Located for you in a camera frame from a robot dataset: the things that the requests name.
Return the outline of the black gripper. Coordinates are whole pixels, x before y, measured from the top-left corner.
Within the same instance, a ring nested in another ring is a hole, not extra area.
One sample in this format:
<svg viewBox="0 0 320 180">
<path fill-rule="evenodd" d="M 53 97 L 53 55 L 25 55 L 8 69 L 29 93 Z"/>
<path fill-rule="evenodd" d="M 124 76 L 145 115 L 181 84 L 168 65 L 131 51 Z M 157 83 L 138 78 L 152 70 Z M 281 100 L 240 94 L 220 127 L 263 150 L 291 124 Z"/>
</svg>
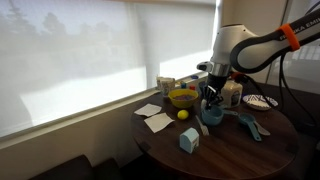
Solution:
<svg viewBox="0 0 320 180">
<path fill-rule="evenodd" d="M 208 74 L 206 85 L 205 85 L 205 106 L 204 109 L 210 109 L 212 104 L 220 106 L 223 102 L 223 97 L 221 96 L 221 89 L 224 87 L 227 81 L 227 76 L 220 77 Z"/>
</svg>

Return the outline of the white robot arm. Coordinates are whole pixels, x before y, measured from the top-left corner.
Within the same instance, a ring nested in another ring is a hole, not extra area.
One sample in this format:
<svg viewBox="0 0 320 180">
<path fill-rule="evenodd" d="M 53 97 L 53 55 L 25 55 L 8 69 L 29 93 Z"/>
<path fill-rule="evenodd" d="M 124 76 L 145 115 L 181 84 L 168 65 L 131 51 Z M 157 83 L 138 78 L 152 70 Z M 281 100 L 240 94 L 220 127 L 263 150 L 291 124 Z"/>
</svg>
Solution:
<svg viewBox="0 0 320 180">
<path fill-rule="evenodd" d="M 280 26 L 275 31 L 258 36 L 242 24 L 223 26 L 217 33 L 213 55 L 197 65 L 208 73 L 206 104 L 219 104 L 231 69 L 245 74 L 257 73 L 279 56 L 298 50 L 320 38 L 320 10 Z"/>
</svg>

